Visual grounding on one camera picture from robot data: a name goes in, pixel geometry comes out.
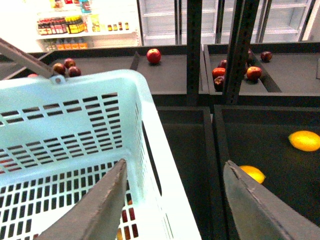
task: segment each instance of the black display bin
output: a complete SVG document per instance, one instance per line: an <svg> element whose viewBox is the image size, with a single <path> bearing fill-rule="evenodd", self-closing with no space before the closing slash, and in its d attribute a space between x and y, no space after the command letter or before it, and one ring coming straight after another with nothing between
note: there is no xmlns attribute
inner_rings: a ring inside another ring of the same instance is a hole
<svg viewBox="0 0 320 240"><path fill-rule="evenodd" d="M157 110L202 239L227 239L210 109Z"/></svg>
<svg viewBox="0 0 320 240"><path fill-rule="evenodd" d="M299 130L320 135L320 109L216 105L213 129L220 174L228 160L257 167L268 190L320 227L320 151L298 150L288 140ZM230 239L238 239L224 200Z"/></svg>
<svg viewBox="0 0 320 240"><path fill-rule="evenodd" d="M221 94L215 91L211 71L218 67L221 60L227 58L228 46L217 48L217 45L204 45L203 53L207 71L210 94ZM318 96L320 79L316 78L318 59L320 59L319 42L291 43L254 43L252 66L262 69L258 83L243 80L240 94L250 95L267 93L286 93L288 95ZM261 53L270 51L273 57L270 62L261 60Z"/></svg>
<svg viewBox="0 0 320 240"><path fill-rule="evenodd" d="M161 52L161 62L149 64L146 54L151 48ZM49 66L64 63L73 58L82 75L102 73L119 69L133 69L144 75L152 94L187 93L187 46L155 46L126 48L95 48L80 50L53 51L40 58ZM200 53L199 93L208 94L208 80L204 55ZM10 79L24 78L32 73L29 69L20 69Z"/></svg>

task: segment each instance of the glass refrigerator door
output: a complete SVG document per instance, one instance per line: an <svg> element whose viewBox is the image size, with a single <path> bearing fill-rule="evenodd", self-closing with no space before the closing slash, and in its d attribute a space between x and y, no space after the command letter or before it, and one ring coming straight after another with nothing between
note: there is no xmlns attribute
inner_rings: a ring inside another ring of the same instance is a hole
<svg viewBox="0 0 320 240"><path fill-rule="evenodd" d="M273 0L263 42L298 42L310 4L311 0Z"/></svg>
<svg viewBox="0 0 320 240"><path fill-rule="evenodd" d="M264 43L299 41L312 0L273 0L263 37ZM224 6L221 43L229 42L234 0ZM251 42L256 42L263 1L260 1Z"/></svg>
<svg viewBox="0 0 320 240"><path fill-rule="evenodd" d="M261 15L263 1L260 0L258 12L256 14L254 28L252 33L251 42L254 43L257 37L258 25ZM223 22L222 22L222 34L221 34L221 43L228 44L231 32L231 25L232 25L232 16L234 11L235 0L225 0L224 2L224 14L223 14Z"/></svg>
<svg viewBox="0 0 320 240"><path fill-rule="evenodd" d="M144 45L175 45L175 1L140 0L139 5Z"/></svg>
<svg viewBox="0 0 320 240"><path fill-rule="evenodd" d="M214 44L216 41L218 0L202 1L201 43ZM182 0L182 44L187 44L187 0Z"/></svg>

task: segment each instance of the shopping basket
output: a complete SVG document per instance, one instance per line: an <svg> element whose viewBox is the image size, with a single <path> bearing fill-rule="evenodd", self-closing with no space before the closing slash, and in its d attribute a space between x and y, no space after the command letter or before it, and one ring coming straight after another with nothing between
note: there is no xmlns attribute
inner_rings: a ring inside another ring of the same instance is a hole
<svg viewBox="0 0 320 240"><path fill-rule="evenodd" d="M121 158L123 239L201 239L141 74L0 81L0 102L0 240L34 239Z"/></svg>

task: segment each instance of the apple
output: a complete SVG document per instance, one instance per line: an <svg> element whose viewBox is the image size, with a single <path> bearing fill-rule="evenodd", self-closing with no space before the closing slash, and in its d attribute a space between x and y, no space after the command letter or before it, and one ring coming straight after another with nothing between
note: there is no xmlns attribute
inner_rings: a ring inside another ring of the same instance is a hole
<svg viewBox="0 0 320 240"><path fill-rule="evenodd" d="M252 62L252 60L254 59L254 53L251 51L251 49L249 48L248 50L248 59L247 62L250 63Z"/></svg>
<svg viewBox="0 0 320 240"><path fill-rule="evenodd" d="M38 77L38 74L31 73L31 74L29 74L27 77L28 77L28 78Z"/></svg>
<svg viewBox="0 0 320 240"><path fill-rule="evenodd" d="M55 65L53 65L53 71L57 72L58 74L64 75L66 73L65 65L58 62Z"/></svg>
<svg viewBox="0 0 320 240"><path fill-rule="evenodd" d="M148 59L151 64L158 64L161 59L161 53L158 49L152 48L146 53L146 59Z"/></svg>
<svg viewBox="0 0 320 240"><path fill-rule="evenodd" d="M214 79L214 88L217 92L222 92L224 89L225 76L218 76Z"/></svg>
<svg viewBox="0 0 320 240"><path fill-rule="evenodd" d="M76 65L76 62L72 58L67 58L66 60L64 60L64 66L67 69L69 69L70 67L74 67L75 65Z"/></svg>
<svg viewBox="0 0 320 240"><path fill-rule="evenodd" d="M226 68L226 66L227 66L227 60L221 60L220 61L220 63L219 63L219 65L218 65L218 68Z"/></svg>
<svg viewBox="0 0 320 240"><path fill-rule="evenodd" d="M81 70L77 66L71 66L68 71L70 77L81 76Z"/></svg>
<svg viewBox="0 0 320 240"><path fill-rule="evenodd" d="M270 51L264 51L261 53L260 57L264 63L268 63L272 59L272 53Z"/></svg>
<svg viewBox="0 0 320 240"><path fill-rule="evenodd" d="M260 78L262 75L262 69L257 66L251 66L248 68L246 71L246 76L248 80L253 81L253 82L258 82L258 78Z"/></svg>
<svg viewBox="0 0 320 240"><path fill-rule="evenodd" d="M226 69L223 67L216 67L212 70L212 78L216 79L219 76L224 76L226 74Z"/></svg>

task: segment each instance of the lemon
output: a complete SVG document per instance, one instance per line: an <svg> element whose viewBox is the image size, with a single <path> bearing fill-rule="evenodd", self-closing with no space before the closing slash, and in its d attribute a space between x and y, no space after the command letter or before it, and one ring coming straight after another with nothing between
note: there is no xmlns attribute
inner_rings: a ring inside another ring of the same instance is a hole
<svg viewBox="0 0 320 240"><path fill-rule="evenodd" d="M312 131L296 131L288 137L296 149L312 152L320 149L320 136Z"/></svg>
<svg viewBox="0 0 320 240"><path fill-rule="evenodd" d="M266 179L266 176L258 168L254 166L243 165L240 166L240 168L260 184L262 184Z"/></svg>

